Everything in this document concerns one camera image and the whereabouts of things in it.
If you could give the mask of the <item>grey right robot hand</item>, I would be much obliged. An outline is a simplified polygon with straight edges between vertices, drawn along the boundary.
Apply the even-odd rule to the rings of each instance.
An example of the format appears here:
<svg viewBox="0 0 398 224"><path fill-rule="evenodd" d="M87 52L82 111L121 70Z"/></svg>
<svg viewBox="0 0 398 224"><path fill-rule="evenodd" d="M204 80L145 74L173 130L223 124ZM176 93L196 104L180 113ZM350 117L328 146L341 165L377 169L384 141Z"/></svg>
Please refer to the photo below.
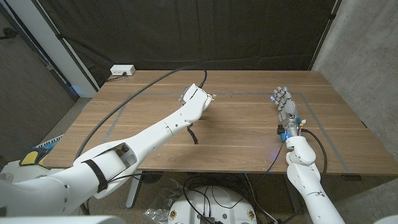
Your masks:
<svg viewBox="0 0 398 224"><path fill-rule="evenodd" d="M277 134L281 140L285 141L290 137L298 136L302 120L299 118L295 101L288 88L286 86L283 88L278 86L270 99L276 105L279 112L278 118L280 124L277 127Z"/></svg>

